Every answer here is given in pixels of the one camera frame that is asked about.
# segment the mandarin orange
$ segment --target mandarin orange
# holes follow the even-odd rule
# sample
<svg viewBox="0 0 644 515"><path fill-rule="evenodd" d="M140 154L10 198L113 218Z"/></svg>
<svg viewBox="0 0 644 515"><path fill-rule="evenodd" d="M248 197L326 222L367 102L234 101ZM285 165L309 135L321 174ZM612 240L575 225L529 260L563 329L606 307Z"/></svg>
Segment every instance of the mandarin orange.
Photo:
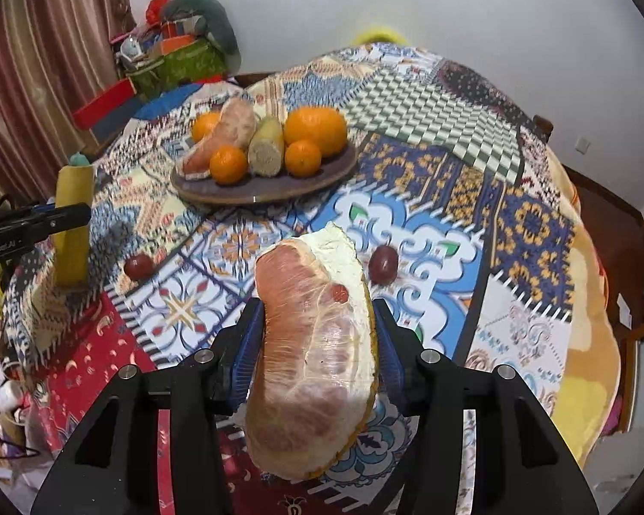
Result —
<svg viewBox="0 0 644 515"><path fill-rule="evenodd" d="M217 111L206 112L197 116L191 125L191 137L194 142L198 143L206 135L210 135L219 121L220 113Z"/></svg>
<svg viewBox="0 0 644 515"><path fill-rule="evenodd" d="M287 146L301 139L317 145L324 158L339 154L346 146L348 129L340 112L328 106L303 106L289 114L283 126Z"/></svg>
<svg viewBox="0 0 644 515"><path fill-rule="evenodd" d="M286 148L283 163L290 175L296 178L309 178L320 169L322 153L312 141L303 139L291 143Z"/></svg>
<svg viewBox="0 0 644 515"><path fill-rule="evenodd" d="M222 145L210 158L210 175L223 186L240 182L248 172L246 154L238 147Z"/></svg>

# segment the table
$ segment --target table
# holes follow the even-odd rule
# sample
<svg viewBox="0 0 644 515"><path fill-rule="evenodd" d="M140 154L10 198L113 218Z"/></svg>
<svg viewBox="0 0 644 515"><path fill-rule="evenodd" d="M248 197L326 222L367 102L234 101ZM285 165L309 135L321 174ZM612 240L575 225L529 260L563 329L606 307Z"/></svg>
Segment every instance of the table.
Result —
<svg viewBox="0 0 644 515"><path fill-rule="evenodd" d="M283 204L182 203L169 175L188 148L189 122L235 94L280 121L299 106L340 109L360 151L358 171ZM398 278L371 294L386 299L400 324L473 369L514 366L584 461L620 371L605 278L574 187L510 99L460 64L378 43L323 56L245 92L206 85L175 104L167 111L153 103L162 115L146 109L97 163L92 290L54 288L49 243L25 258L8 289L5 332L53 448L119 367L175 365L232 324L253 293L252 266L263 249L334 221L364 265L379 244L399 249ZM137 252L158 263L138 286L122 272ZM163 513L173 512L167 423L162 416ZM218 426L236 512L307 515L368 503L409 447L416 420L403 419L380 393L366 430L337 465L297 483L261 473L242 431L230 419ZM471 508L475 426L474 412L465 411L459 513Z"/></svg>

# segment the curtain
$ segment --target curtain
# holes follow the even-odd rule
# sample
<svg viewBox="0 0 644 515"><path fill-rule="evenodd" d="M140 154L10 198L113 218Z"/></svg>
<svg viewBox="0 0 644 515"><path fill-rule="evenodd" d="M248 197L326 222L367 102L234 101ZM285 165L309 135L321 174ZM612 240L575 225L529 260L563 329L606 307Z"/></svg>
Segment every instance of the curtain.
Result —
<svg viewBox="0 0 644 515"><path fill-rule="evenodd" d="M71 113L117 81L109 40L132 27L129 0L0 0L0 195L53 196L94 145Z"/></svg>

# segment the plate of fruit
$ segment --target plate of fruit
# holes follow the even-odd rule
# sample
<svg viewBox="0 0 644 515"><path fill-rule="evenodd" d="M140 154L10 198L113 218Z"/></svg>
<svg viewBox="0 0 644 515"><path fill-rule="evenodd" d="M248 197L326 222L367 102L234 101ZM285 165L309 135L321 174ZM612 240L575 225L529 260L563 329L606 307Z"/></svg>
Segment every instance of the plate of fruit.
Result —
<svg viewBox="0 0 644 515"><path fill-rule="evenodd" d="M177 160L172 184L194 203L290 199L338 182L358 162L345 119L328 107L297 108L282 125L235 97L220 112L198 116L191 137L195 145Z"/></svg>

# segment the wooden plate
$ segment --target wooden plate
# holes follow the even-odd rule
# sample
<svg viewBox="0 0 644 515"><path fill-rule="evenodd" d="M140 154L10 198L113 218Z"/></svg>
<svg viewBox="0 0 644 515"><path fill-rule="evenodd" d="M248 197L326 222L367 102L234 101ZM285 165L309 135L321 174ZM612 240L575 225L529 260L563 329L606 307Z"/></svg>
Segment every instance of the wooden plate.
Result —
<svg viewBox="0 0 644 515"><path fill-rule="evenodd" d="M247 174L235 186L220 186L212 178L186 180L172 171L172 184L179 196L193 203L246 205L269 203L299 197L327 187L346 176L358 162L358 150L349 143L340 155L322 162L320 171L311 178L293 178L282 169L275 178Z"/></svg>

